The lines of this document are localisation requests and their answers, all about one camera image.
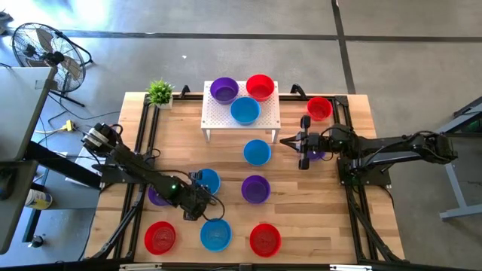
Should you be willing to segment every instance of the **concrete floor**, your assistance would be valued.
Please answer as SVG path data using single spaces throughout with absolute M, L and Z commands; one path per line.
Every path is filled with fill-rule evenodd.
M 479 1 L 338 2 L 346 35 L 482 36 Z M 211 0 L 202 4 L 195 0 L 150 0 L 142 5 L 121 0 L 36 1 L 21 5 L 0 2 L 0 8 L 3 6 L 15 18 L 9 25 L 12 27 L 34 21 L 58 29 L 116 32 L 337 33 L 329 0 Z M 310 93 L 347 93 L 338 41 L 73 40 L 87 48 L 96 62 L 88 68 L 82 87 L 72 93 L 87 108 L 67 105 L 83 116 L 119 110 L 124 92 L 143 91 L 150 80 L 160 77 L 171 81 L 177 90 L 188 84 L 191 90 L 200 91 L 204 80 L 222 75 L 242 80 L 260 72 L 275 78 L 280 91 L 285 93 L 293 83 L 299 83 Z M 0 43 L 0 62 L 17 65 L 9 43 L 10 37 Z M 482 94 L 480 43 L 347 42 L 347 50 L 355 90 L 369 95 L 378 136 L 437 129 L 450 119 L 452 112 Z M 42 117 L 47 119 L 59 112 L 58 105 L 48 101 Z M 62 116 L 53 124 L 59 126 L 69 118 L 72 116 Z M 116 120 L 117 115 L 113 114 L 79 123 Z M 77 153 L 80 137 L 54 135 L 49 148 Z M 459 143 L 464 150 L 457 162 L 461 166 L 470 163 L 464 154 L 480 158 L 480 151 L 469 154 L 471 148 L 466 147 L 467 142 Z M 456 207 L 444 168 L 412 162 L 393 166 L 390 174 L 407 259 L 414 263 L 480 269 L 482 215 L 450 222 L 438 218 L 439 212 Z M 480 180 L 479 176 L 472 173 L 461 178 L 468 202 L 482 203 L 482 187 L 466 182 L 467 178 Z M 25 245 L 17 243 L 0 256 L 0 266 L 17 264 L 15 255 L 20 253 L 29 253 L 30 263 L 76 260 L 87 238 L 92 213 L 92 209 L 45 212 L 38 233 L 46 234 L 50 247 L 27 250 Z M 52 220 L 59 221 L 58 227 L 63 231 L 49 228 Z

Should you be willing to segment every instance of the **plastic bowl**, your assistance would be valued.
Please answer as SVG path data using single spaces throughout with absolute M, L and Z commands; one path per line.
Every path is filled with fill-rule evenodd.
M 249 236 L 251 249 L 262 257 L 271 257 L 281 248 L 281 235 L 271 224 L 259 224 Z
M 322 159 L 323 157 L 325 157 L 325 152 L 323 151 L 318 151 L 318 152 L 315 152 L 315 151 L 308 151 L 307 153 L 308 155 L 308 159 L 310 159 L 310 161 L 318 161 L 320 159 Z
M 218 78 L 211 84 L 211 95 L 222 105 L 232 103 L 239 92 L 238 83 L 232 78 Z
M 263 176 L 252 175 L 244 180 L 241 192 L 249 203 L 263 203 L 270 197 L 270 183 Z
M 220 252 L 227 248 L 233 238 L 229 223 L 225 220 L 207 221 L 201 228 L 201 243 L 212 252 Z
M 149 186 L 148 197 L 149 197 L 149 200 L 152 202 L 152 204 L 156 206 L 169 205 L 169 203 L 166 200 L 164 200 L 152 186 Z
M 308 101 L 308 115 L 313 120 L 320 121 L 330 117 L 333 113 L 333 107 L 330 101 L 323 97 L 314 97 Z
M 244 146 L 243 155 L 253 166 L 263 166 L 271 158 L 271 148 L 261 139 L 254 139 Z
M 203 175 L 197 181 L 198 184 L 207 185 L 211 194 L 216 194 L 221 187 L 221 178 L 218 173 L 212 169 L 201 169 Z
M 274 91 L 273 79 L 266 75 L 253 75 L 246 82 L 246 90 L 257 101 L 266 101 Z
M 255 99 L 241 97 L 231 104 L 231 116 L 241 125 L 254 123 L 261 114 L 261 106 Z
M 174 241 L 174 227 L 165 221 L 152 224 L 144 236 L 145 248 L 154 255 L 168 252 L 174 245 Z

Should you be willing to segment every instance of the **white table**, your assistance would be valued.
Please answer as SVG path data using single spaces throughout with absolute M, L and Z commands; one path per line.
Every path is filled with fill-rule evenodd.
M 204 82 L 203 113 L 201 116 L 201 130 L 204 139 L 209 142 L 211 130 L 214 129 L 264 129 L 271 131 L 271 141 L 276 143 L 278 133 L 281 130 L 281 118 L 279 115 L 278 82 L 274 82 L 274 91 L 270 98 L 260 102 L 261 114 L 250 125 L 241 125 L 231 117 L 229 105 L 221 105 L 212 97 L 210 88 L 213 81 Z M 245 81 L 237 81 L 239 97 L 249 96 Z

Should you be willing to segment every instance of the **potted plant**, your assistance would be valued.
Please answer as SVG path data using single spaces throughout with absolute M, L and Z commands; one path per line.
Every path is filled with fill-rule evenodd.
M 156 105 L 159 109 L 171 109 L 173 88 L 173 85 L 165 82 L 162 79 L 152 81 L 151 87 L 147 89 L 151 104 Z

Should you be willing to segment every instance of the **red bowl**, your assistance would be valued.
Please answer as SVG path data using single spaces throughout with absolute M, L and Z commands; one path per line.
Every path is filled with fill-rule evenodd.
M 324 120 L 333 114 L 331 102 L 323 97 L 314 97 L 308 101 L 308 115 L 313 120 Z
M 174 245 L 174 241 L 174 227 L 165 221 L 152 224 L 144 236 L 145 248 L 154 255 L 168 252 Z
M 281 235 L 271 224 L 259 224 L 249 236 L 251 249 L 262 257 L 271 257 L 281 248 Z
M 253 99 L 263 102 L 273 94 L 274 82 L 266 75 L 253 75 L 246 82 L 246 89 Z

